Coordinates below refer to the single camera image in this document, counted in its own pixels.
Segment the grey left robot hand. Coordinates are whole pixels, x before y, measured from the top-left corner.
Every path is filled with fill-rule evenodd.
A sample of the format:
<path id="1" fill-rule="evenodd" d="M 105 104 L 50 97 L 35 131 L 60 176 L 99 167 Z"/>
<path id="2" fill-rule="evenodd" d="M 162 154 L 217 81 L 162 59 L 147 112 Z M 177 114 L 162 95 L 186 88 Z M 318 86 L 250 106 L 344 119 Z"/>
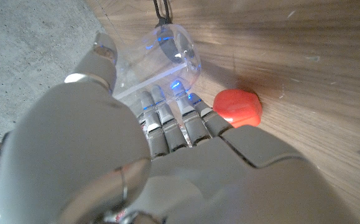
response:
<path id="1" fill-rule="evenodd" d="M 151 158 L 141 126 L 115 100 L 117 52 L 98 34 L 66 81 L 10 132 L 0 156 L 0 223 L 356 223 L 297 150 L 219 116 L 211 137 Z"/>

